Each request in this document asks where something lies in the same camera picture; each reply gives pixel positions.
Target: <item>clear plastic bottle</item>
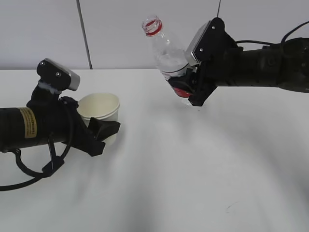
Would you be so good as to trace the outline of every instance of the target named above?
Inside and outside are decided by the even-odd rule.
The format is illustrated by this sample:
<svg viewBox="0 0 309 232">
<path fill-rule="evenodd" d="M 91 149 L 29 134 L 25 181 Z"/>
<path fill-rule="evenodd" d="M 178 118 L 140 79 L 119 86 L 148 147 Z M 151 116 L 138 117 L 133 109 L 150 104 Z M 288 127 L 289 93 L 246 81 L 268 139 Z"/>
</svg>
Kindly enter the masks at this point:
<svg viewBox="0 0 309 232">
<path fill-rule="evenodd" d="M 151 42 L 156 67 L 165 79 L 184 75 L 189 65 L 184 56 L 183 46 L 172 33 L 163 28 L 158 16 L 146 18 L 141 26 Z M 182 98 L 190 96 L 190 93 L 182 89 L 173 89 Z"/>
</svg>

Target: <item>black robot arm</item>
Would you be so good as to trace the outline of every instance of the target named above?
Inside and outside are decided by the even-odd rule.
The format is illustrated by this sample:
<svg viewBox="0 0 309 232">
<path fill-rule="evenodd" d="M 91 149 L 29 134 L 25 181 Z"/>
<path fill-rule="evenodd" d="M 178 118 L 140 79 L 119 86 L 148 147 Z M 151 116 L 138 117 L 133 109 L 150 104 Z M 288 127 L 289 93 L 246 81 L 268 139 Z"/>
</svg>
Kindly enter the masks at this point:
<svg viewBox="0 0 309 232">
<path fill-rule="evenodd" d="M 309 39 L 267 43 L 259 50 L 244 51 L 226 32 L 223 21 L 205 24 L 186 51 L 195 69 L 169 79 L 173 87 L 189 93 L 193 106 L 202 106 L 220 86 L 279 87 L 309 92 Z"/>
</svg>

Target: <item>white paper cup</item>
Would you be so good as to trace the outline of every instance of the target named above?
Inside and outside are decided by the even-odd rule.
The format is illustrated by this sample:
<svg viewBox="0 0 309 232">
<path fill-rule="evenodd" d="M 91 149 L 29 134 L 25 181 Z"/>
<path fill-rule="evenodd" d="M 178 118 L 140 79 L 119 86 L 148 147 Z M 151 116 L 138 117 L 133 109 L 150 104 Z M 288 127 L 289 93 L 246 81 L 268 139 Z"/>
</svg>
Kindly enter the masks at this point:
<svg viewBox="0 0 309 232">
<path fill-rule="evenodd" d="M 92 117 L 102 121 L 117 121 L 120 107 L 119 98 L 111 93 L 89 94 L 78 102 L 78 113 L 88 126 Z M 106 146 L 112 145 L 116 141 L 117 134 L 103 140 Z"/>
</svg>

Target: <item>bottle cap opening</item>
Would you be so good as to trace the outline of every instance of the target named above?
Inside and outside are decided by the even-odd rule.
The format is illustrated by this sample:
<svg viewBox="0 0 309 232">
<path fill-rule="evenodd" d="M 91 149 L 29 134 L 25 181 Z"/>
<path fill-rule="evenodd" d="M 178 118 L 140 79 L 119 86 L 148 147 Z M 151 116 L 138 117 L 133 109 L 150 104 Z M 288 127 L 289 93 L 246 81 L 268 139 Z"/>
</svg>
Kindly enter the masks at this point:
<svg viewBox="0 0 309 232">
<path fill-rule="evenodd" d="M 161 20 L 156 15 L 146 18 L 141 24 L 146 36 L 156 35 L 162 29 L 163 25 Z"/>
</svg>

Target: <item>white table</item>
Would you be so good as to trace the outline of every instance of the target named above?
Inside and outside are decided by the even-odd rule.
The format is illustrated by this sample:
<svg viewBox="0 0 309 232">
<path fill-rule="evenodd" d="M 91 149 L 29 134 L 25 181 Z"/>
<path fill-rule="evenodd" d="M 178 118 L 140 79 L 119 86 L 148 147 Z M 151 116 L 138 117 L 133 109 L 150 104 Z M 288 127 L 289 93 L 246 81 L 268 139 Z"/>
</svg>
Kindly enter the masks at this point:
<svg viewBox="0 0 309 232">
<path fill-rule="evenodd" d="M 80 88 L 63 95 L 120 97 L 117 141 L 94 158 L 72 148 L 52 177 L 0 192 L 1 231 L 308 231 L 309 94 L 221 87 L 194 108 L 156 70 L 76 72 Z M 39 80 L 0 77 L 1 107 L 24 106 Z M 22 159 L 40 171 L 48 147 Z M 13 154 L 0 156 L 0 185 L 28 179 Z"/>
</svg>

